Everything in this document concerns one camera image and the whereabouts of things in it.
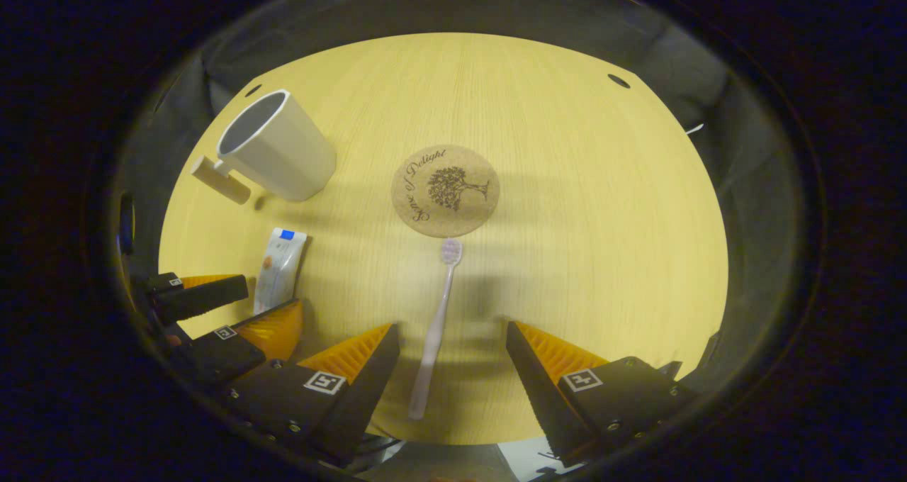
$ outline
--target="white mug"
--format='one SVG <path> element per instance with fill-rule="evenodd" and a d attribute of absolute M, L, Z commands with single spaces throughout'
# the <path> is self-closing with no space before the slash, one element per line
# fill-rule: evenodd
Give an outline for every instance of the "white mug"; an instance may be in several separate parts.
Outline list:
<path fill-rule="evenodd" d="M 231 121 L 218 142 L 217 163 L 202 156 L 192 174 L 244 203 L 249 189 L 231 179 L 236 169 L 288 201 L 317 194 L 334 173 L 337 156 L 289 91 L 270 92 Z"/>

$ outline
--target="wooden table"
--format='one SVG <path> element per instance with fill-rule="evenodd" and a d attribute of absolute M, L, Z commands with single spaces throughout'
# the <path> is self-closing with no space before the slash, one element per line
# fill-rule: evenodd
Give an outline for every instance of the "wooden table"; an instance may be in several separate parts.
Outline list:
<path fill-rule="evenodd" d="M 214 158 L 230 119 L 278 88 L 295 94 L 333 144 L 337 171 L 299 203 L 234 172 L 252 188 L 237 206 L 188 166 L 199 155 Z M 444 343 L 417 422 L 406 407 L 445 270 L 441 240 L 399 220 L 390 187 L 404 158 L 442 143 L 485 156 L 501 198 L 488 223 L 461 237 Z M 159 270 L 256 276 L 274 227 L 311 236 L 297 285 L 305 304 L 298 356 L 400 323 L 400 360 L 370 426 L 400 439 L 541 436 L 505 350 L 505 318 L 605 359 L 681 360 L 683 376 L 725 305 L 721 213 L 680 124 L 630 72 L 530 40 L 470 33 L 367 40 L 254 79 L 211 123 L 179 176 Z M 250 314 L 247 299 L 182 326 L 197 337 Z"/>

